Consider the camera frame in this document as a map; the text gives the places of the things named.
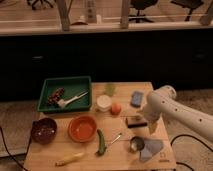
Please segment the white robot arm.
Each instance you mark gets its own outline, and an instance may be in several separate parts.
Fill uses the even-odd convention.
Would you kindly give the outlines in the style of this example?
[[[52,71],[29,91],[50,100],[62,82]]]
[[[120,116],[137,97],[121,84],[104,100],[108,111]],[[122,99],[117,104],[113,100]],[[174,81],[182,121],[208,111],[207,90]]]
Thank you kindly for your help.
[[[164,113],[213,143],[213,116],[178,103],[176,97],[176,90],[169,85],[149,92],[142,115],[154,123]]]

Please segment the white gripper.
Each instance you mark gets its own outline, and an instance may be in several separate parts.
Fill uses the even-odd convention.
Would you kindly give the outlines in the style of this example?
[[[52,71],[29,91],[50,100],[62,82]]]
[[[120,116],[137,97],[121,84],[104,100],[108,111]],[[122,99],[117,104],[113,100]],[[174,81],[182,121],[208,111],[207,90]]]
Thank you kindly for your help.
[[[145,104],[139,111],[148,122],[149,133],[153,134],[157,129],[157,121],[160,119],[161,110],[153,107],[150,104]]]

